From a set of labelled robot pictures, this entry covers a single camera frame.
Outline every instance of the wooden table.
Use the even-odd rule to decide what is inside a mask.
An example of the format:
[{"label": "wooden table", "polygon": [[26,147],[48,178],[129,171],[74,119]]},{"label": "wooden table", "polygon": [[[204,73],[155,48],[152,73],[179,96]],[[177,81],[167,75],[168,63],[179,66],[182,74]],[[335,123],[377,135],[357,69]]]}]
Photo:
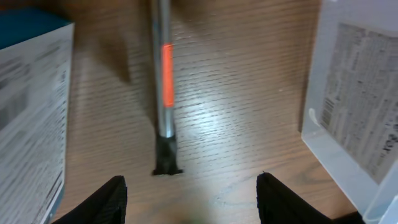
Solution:
[{"label": "wooden table", "polygon": [[126,223],[259,223],[274,174],[329,217],[355,211],[300,138],[317,0],[173,0],[183,175],[153,177],[155,88],[146,0],[65,1],[76,22],[66,191],[57,217],[114,175]]}]

